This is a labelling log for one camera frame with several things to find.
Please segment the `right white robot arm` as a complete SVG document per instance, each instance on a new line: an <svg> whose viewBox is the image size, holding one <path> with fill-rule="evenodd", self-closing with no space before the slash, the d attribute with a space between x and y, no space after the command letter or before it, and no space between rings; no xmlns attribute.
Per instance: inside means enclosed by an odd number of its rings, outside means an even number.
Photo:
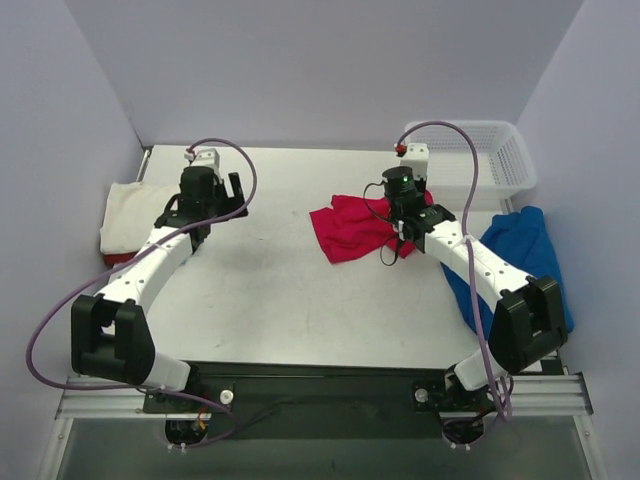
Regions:
<svg viewBox="0 0 640 480"><path fill-rule="evenodd" d="M430 205L418 191L412 169L382 174L389 221L399 239L430 255L464 280L473 300L493 313L479 350L453 367L443 383L448 404L465 408L479 389L506 374L516 375L568 340L561 288L550 276L536 278L493 253L446 208Z"/></svg>

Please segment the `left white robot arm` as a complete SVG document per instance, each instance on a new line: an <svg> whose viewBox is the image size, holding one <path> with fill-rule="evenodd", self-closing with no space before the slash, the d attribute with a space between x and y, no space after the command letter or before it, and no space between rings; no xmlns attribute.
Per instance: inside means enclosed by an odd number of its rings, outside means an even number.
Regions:
<svg viewBox="0 0 640 480"><path fill-rule="evenodd" d="M80 295L71 307L71 364L82 375L133 387L166 390L182 412L195 409L202 387L191 366L160 353L146 315L175 270L211 232L214 220L248 213L240 176L221 178L217 168L189 166L179 190L165 204L133 263L95 295Z"/></svg>

